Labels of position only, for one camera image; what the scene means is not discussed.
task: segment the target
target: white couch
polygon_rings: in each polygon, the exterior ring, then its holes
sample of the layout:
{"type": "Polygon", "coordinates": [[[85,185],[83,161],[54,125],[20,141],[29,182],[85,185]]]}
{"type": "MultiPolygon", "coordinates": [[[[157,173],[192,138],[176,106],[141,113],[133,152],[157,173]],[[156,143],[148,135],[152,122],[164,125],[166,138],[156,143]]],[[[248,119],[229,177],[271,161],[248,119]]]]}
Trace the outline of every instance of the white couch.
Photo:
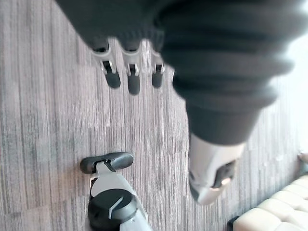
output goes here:
{"type": "Polygon", "coordinates": [[[244,213],[234,231],[308,231],[308,175],[244,213]]]}

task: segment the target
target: dark gray sleeve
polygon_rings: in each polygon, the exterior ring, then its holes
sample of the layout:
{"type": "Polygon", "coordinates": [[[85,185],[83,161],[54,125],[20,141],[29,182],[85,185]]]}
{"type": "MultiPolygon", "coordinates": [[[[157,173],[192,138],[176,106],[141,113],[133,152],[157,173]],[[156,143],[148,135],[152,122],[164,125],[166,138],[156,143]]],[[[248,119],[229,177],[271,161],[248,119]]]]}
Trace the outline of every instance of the dark gray sleeve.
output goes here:
{"type": "Polygon", "coordinates": [[[276,99],[270,80],[293,65],[287,45],[304,33],[303,1],[193,0],[164,10],[164,61],[186,100],[190,131],[216,144],[246,141],[276,99]]]}

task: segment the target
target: white cushion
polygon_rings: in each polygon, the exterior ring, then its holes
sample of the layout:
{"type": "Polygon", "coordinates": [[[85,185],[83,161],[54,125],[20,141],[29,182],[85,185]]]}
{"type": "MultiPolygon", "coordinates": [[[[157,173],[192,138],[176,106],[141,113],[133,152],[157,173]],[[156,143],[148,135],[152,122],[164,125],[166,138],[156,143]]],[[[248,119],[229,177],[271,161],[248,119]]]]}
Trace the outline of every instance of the white cushion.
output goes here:
{"type": "Polygon", "coordinates": [[[273,214],[253,208],[241,215],[233,224],[234,231],[275,231],[281,221],[273,214]]]}
{"type": "Polygon", "coordinates": [[[305,178],[300,178],[298,180],[295,180],[295,181],[292,182],[292,184],[301,185],[301,186],[308,189],[308,180],[305,179],[305,178]]]}
{"type": "Polygon", "coordinates": [[[298,185],[298,184],[290,184],[283,189],[284,191],[288,191],[291,193],[294,193],[304,200],[308,199],[308,188],[305,188],[304,186],[298,185]]]}
{"type": "Polygon", "coordinates": [[[285,222],[297,225],[305,230],[308,230],[308,213],[294,210],[285,220],[285,222]]]}
{"type": "Polygon", "coordinates": [[[234,231],[308,231],[308,175],[240,216],[234,231]]]}
{"type": "Polygon", "coordinates": [[[275,193],[272,198],[285,202],[293,209],[298,208],[305,200],[292,192],[288,191],[279,191],[275,193]]]}
{"type": "Polygon", "coordinates": [[[270,212],[282,221],[294,212],[294,209],[291,206],[289,206],[285,202],[273,198],[267,199],[266,201],[262,202],[258,206],[258,208],[262,208],[270,212]]]}
{"type": "Polygon", "coordinates": [[[275,231],[305,231],[304,229],[287,222],[282,222],[275,231]]]}
{"type": "Polygon", "coordinates": [[[303,176],[302,176],[302,177],[300,177],[299,179],[308,180],[308,175],[303,175],[303,176]]]}

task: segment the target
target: floor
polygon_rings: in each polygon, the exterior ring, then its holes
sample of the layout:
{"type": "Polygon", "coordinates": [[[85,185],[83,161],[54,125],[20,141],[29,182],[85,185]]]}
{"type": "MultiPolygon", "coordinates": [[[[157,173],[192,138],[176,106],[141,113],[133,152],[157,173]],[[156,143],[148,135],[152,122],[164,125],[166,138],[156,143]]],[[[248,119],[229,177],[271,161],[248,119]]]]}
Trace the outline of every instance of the floor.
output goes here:
{"type": "Polygon", "coordinates": [[[281,97],[265,110],[232,185],[211,205],[196,205],[187,187],[184,102],[151,86],[149,44],[142,43],[141,93],[111,90],[97,63],[51,0],[0,1],[0,230],[84,231],[86,156],[134,153],[123,171],[155,231],[226,231],[227,221],[299,174],[294,80],[275,80],[281,97]]]}

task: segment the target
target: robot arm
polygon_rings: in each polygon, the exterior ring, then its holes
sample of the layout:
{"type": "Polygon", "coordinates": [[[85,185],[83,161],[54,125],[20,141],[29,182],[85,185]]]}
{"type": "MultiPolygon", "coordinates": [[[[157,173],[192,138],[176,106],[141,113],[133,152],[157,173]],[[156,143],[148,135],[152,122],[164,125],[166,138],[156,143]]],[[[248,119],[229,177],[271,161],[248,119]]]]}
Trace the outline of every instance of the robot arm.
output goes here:
{"type": "Polygon", "coordinates": [[[92,174],[86,231],[152,231],[135,191],[116,170],[129,167],[129,153],[87,157],[80,169],[92,174]]]}

